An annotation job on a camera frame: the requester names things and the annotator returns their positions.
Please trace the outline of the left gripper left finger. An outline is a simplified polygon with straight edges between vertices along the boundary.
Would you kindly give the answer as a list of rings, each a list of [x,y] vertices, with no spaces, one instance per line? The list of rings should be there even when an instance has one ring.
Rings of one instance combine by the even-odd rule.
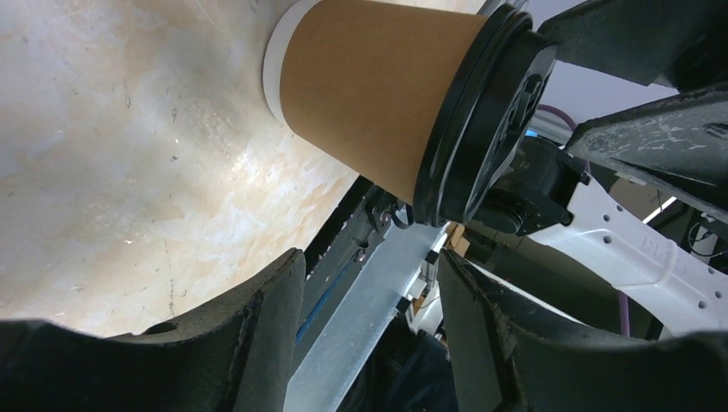
[[[280,411],[293,370],[306,262],[254,277],[139,335],[1,324],[4,411]]]

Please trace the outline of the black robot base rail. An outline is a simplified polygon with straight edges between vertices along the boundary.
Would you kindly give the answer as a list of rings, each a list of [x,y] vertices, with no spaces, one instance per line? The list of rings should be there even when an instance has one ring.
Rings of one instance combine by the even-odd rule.
[[[394,226],[403,203],[359,177],[305,249],[306,274],[294,366],[297,367]]]

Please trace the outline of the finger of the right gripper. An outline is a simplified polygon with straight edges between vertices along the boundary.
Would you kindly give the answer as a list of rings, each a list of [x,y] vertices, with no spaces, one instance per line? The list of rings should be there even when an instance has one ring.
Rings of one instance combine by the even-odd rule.
[[[560,61],[640,85],[727,80],[725,1],[585,1],[538,29]]]
[[[727,87],[713,85],[579,124],[574,156],[727,220]]]

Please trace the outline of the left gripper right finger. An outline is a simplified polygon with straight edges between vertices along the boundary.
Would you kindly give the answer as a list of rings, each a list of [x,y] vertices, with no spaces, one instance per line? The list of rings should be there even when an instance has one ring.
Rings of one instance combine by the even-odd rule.
[[[453,251],[438,263],[461,410],[726,410],[724,332],[627,338],[564,318]]]

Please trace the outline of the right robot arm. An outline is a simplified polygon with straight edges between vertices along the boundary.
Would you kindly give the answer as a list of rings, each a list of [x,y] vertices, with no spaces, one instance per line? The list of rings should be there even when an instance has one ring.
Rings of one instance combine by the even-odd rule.
[[[563,62],[676,90],[580,124],[568,148],[726,221],[726,2],[587,1],[540,32],[558,44]],[[577,185],[567,208],[572,223],[532,239],[592,270],[674,336],[726,330],[725,274],[622,210],[595,183]]]

